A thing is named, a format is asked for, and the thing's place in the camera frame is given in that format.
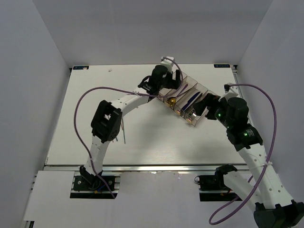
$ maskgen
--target purple cable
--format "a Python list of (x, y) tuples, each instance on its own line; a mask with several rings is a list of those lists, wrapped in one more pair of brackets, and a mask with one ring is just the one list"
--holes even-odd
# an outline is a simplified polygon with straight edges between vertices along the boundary
[[(270, 160), (270, 157), (271, 157), (271, 154), (272, 154), (272, 151), (273, 151), (273, 148), (274, 148), (274, 145), (275, 145), (275, 140), (276, 140), (276, 124), (277, 124), (277, 119), (276, 119), (276, 108), (275, 108), (275, 104), (274, 102), (272, 101), (272, 99), (270, 98), (270, 96), (264, 91), (262, 90), (261, 88), (257, 87), (256, 85), (252, 85), (252, 84), (232, 84), (230, 85), (230, 87), (232, 86), (249, 86), (249, 87), (252, 87), (252, 88), (255, 88), (257, 90), (259, 90), (260, 92), (262, 92), (267, 98), (268, 100), (270, 101), (270, 104), (272, 106), (272, 110), (274, 112), (274, 132), (273, 132), (273, 135), (272, 135), (272, 140), (271, 140), (271, 145), (270, 145), (270, 149), (269, 149), (269, 153), (268, 153), (268, 156), (266, 158), (266, 162), (269, 162)], [(259, 178), (257, 179), (255, 185), (253, 186), (253, 189), (251, 190), (251, 192), (249, 193), (249, 195), (242, 201), (242, 203), (233, 211), (231, 212), (230, 214), (228, 214), (227, 216), (225, 216), (224, 218), (216, 221), (216, 222), (212, 222), (211, 220), (213, 219), (213, 217), (220, 211), (222, 210), (223, 208), (227, 207), (228, 205), (230, 205), (231, 203), (233, 203), (234, 201), (236, 201), (238, 199), (238, 197), (236, 197), (235, 199), (233, 199), (232, 201), (230, 201), (229, 203), (223, 205), (222, 207), (220, 207), (219, 209), (217, 209), (212, 215), (211, 217), (209, 218), (209, 224), (210, 225), (217, 225), (219, 223), (222, 223), (224, 221), (226, 221), (227, 219), (229, 219), (230, 217), (232, 217), (233, 215), (235, 215), (249, 200), (250, 198), (252, 197), (252, 195), (255, 193), (255, 191), (257, 190), (265, 172), (266, 172), (266, 168), (267, 168), (267, 165), (264, 165), (263, 169), (262, 169), (262, 172), (261, 172), (261, 175), (259, 176)]]
[[(182, 82), (183, 81), (183, 74), (182, 74), (182, 71), (181, 71), (181, 68), (180, 66), (172, 59), (169, 59), (167, 57), (163, 57), (163, 59), (167, 59), (169, 61), (171, 61), (172, 63), (175, 64), (175, 66), (179, 69), (180, 71), (180, 81)], [(83, 141), (83, 139), (81, 138), (79, 132), (78, 132), (78, 129), (77, 129), (77, 125), (76, 125), (76, 117), (77, 117), (77, 112), (78, 112), (78, 108), (79, 108), (79, 105), (82, 101), (82, 99), (90, 92), (94, 91), (94, 90), (97, 90), (97, 89), (109, 89), (109, 90), (114, 90), (114, 91), (117, 91), (117, 92), (122, 92), (122, 93), (126, 93), (126, 94), (132, 94), (132, 95), (140, 95), (140, 96), (149, 96), (149, 97), (159, 97), (159, 98), (162, 98), (162, 97), (168, 97), (172, 94), (175, 93), (172, 93), (172, 94), (168, 94), (166, 96), (157, 96), (157, 95), (149, 95), (149, 94), (141, 94), (141, 93), (135, 93), (135, 92), (131, 92), (131, 91), (125, 91), (125, 90), (122, 90), (122, 89), (115, 89), (115, 88), (111, 88), (111, 87), (95, 87), (95, 88), (92, 88), (92, 89), (89, 89), (88, 91), (86, 91), (84, 94), (82, 94), (82, 96), (79, 98), (78, 102), (77, 102), (77, 105), (76, 105), (76, 108), (75, 108), (75, 111), (74, 111), (74, 130), (75, 130), (75, 133), (78, 137), (78, 139), (80, 140), (81, 144), (85, 147), (87, 153), (89, 154), (89, 157), (90, 157), (90, 162), (91, 162), (91, 166), (92, 166), (92, 170), (94, 172), (94, 174), (105, 184), (105, 186), (107, 187), (107, 189), (109, 190), (109, 192), (111, 193), (113, 199), (115, 199), (115, 195), (113, 194), (113, 192), (111, 191), (109, 185), (107, 184), (107, 182), (96, 172), (96, 169), (95, 169), (95, 166), (94, 166), (94, 163), (93, 163), (93, 157), (91, 155), (91, 152), (89, 150), (89, 148), (87, 147), (87, 145), (85, 144), (85, 142)]]

